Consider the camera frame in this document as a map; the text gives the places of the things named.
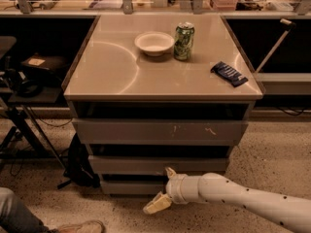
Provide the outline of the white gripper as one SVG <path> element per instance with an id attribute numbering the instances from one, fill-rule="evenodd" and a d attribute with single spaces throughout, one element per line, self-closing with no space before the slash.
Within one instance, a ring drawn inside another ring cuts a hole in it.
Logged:
<path id="1" fill-rule="evenodd" d="M 177 174 L 171 167 L 166 167 L 165 171 L 169 179 L 166 185 L 167 194 L 159 192 L 154 199 L 143 208 L 143 212 L 147 215 L 152 215 L 169 208 L 172 202 L 175 204 L 187 204 L 182 194 L 182 182 L 187 175 Z"/>

